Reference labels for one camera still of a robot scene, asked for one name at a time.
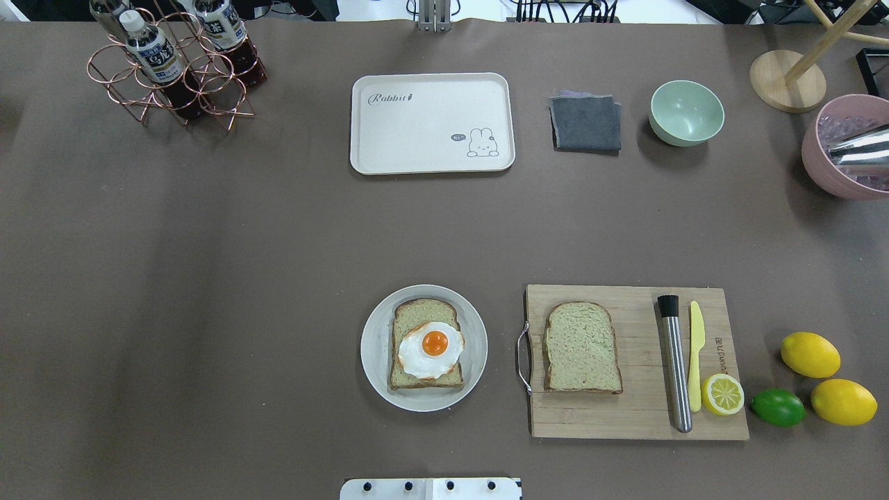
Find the wooden stand base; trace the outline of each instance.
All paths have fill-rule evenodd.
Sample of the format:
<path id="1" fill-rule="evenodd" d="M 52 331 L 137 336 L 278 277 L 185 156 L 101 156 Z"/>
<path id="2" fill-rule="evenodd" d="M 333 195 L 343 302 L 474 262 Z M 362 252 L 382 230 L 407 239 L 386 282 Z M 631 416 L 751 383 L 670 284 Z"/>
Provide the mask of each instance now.
<path id="1" fill-rule="evenodd" d="M 793 51 L 771 51 L 757 57 L 750 66 L 750 83 L 759 98 L 773 108 L 787 113 L 805 113 L 824 100 L 827 81 L 818 66 L 812 65 L 789 85 L 785 75 L 803 54 Z"/>

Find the lemon slice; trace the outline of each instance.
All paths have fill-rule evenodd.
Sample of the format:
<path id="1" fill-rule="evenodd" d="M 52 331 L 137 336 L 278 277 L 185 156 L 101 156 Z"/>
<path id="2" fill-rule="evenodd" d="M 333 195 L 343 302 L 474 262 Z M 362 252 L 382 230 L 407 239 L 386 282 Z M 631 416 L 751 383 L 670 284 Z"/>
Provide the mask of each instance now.
<path id="1" fill-rule="evenodd" d="M 712 375 L 701 385 L 701 402 L 717 415 L 734 415 L 744 407 L 744 390 L 731 375 Z"/>

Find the green bowl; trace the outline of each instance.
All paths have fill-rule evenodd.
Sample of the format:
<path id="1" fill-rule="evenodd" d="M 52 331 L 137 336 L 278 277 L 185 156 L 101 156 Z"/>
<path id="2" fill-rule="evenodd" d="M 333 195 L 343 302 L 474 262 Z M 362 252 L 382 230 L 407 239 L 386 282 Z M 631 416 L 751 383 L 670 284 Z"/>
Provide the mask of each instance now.
<path id="1" fill-rule="evenodd" d="M 719 98 L 704 85 L 674 80 L 654 91 L 648 122 L 667 144 L 696 146 L 719 133 L 725 110 Z"/>

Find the bottle cap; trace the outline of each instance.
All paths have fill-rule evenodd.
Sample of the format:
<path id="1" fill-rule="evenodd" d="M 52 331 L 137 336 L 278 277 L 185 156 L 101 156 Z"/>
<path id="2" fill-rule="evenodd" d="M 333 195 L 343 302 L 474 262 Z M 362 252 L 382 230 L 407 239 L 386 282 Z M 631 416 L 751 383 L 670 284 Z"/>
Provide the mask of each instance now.
<path id="1" fill-rule="evenodd" d="M 142 19 L 142 16 L 136 11 L 123 11 L 118 19 L 120 20 L 121 26 L 123 26 L 129 33 L 141 31 L 145 28 L 145 20 Z"/>

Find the rabbit drawing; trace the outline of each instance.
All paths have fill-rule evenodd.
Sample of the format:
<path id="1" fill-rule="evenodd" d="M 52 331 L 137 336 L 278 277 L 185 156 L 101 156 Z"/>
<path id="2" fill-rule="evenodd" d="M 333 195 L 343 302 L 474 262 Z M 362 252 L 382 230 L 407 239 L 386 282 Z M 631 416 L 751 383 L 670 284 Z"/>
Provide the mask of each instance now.
<path id="1" fill-rule="evenodd" d="M 468 157 L 496 157 L 497 142 L 494 140 L 493 132 L 490 128 L 474 128 L 469 133 L 469 152 Z"/>

